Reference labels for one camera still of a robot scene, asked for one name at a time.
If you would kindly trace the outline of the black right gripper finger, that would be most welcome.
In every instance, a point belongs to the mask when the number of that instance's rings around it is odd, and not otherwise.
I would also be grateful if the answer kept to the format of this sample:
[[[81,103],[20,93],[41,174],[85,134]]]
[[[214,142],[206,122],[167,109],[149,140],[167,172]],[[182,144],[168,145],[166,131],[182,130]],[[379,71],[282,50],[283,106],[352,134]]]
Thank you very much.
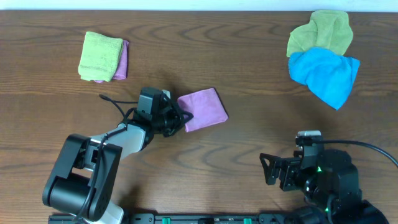
[[[268,162],[267,160],[261,160],[261,164],[263,167],[266,184],[273,185],[274,178],[273,178],[273,174],[272,174],[272,171],[273,171],[272,164],[270,162]]]
[[[259,156],[262,161],[276,162],[276,161],[289,161],[291,158],[281,158],[279,156],[273,156],[271,154],[261,153]]]

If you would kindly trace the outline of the purple microfiber cloth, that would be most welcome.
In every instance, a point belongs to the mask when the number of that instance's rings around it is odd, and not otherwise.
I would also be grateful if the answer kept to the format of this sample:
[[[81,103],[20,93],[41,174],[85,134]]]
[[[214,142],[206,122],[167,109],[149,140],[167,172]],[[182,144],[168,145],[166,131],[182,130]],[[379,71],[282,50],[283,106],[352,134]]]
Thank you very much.
[[[193,118],[185,124],[185,131],[192,132],[228,120],[228,114],[214,88],[196,91],[177,99],[178,105]]]

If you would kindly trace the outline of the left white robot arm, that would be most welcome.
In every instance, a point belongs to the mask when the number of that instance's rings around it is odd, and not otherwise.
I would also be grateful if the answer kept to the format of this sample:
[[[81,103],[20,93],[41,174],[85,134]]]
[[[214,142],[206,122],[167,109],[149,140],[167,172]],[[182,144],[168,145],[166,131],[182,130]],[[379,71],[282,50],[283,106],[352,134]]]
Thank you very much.
[[[123,208],[111,201],[119,163],[143,150],[156,134],[171,137],[193,118],[168,94],[141,94],[120,110],[117,127],[96,136],[69,135],[42,194],[43,204],[72,216],[72,223],[127,223]]]

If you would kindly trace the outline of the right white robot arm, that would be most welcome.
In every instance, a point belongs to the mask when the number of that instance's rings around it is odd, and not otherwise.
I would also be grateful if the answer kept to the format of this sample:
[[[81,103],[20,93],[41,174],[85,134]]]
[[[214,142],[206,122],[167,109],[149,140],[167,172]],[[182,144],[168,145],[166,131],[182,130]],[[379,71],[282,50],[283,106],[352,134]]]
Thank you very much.
[[[291,158],[260,154],[266,184],[280,180],[282,191],[300,190],[315,206],[308,223],[387,223],[380,210],[363,199],[358,169],[350,155],[341,150],[319,150],[311,154],[295,151]]]

